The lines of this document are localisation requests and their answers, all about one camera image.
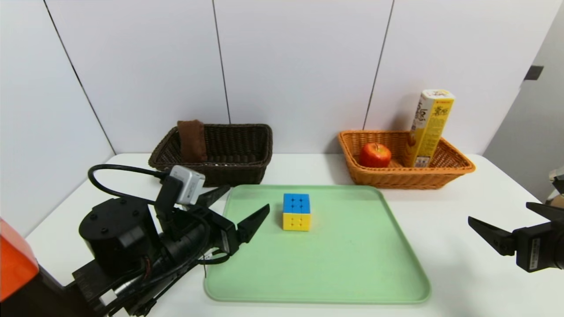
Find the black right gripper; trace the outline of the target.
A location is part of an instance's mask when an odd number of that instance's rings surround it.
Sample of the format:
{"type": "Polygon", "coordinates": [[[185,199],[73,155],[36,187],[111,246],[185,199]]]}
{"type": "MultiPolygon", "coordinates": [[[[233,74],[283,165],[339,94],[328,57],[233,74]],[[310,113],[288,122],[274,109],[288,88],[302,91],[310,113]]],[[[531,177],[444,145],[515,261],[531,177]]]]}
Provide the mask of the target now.
{"type": "Polygon", "coordinates": [[[563,269],[564,232],[554,221],[564,221],[564,209],[534,202],[527,202],[526,207],[550,221],[516,229],[513,233],[470,216],[468,225],[500,255],[516,253],[516,265],[528,273],[563,269]]]}

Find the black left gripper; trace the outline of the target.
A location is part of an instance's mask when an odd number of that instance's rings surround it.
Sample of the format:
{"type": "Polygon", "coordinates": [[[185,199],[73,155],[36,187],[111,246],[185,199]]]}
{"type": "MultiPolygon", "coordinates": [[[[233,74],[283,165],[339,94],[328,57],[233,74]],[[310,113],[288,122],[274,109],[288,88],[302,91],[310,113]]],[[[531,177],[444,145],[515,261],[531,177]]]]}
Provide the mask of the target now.
{"type": "MultiPolygon", "coordinates": [[[[215,247],[229,256],[238,250],[235,225],[208,208],[230,189],[230,185],[221,185],[202,193],[197,205],[189,206],[187,210],[175,207],[164,217],[164,245],[177,265],[197,263],[215,247]]],[[[238,242],[249,243],[269,213],[270,204],[267,203],[240,221],[238,242]]]]}

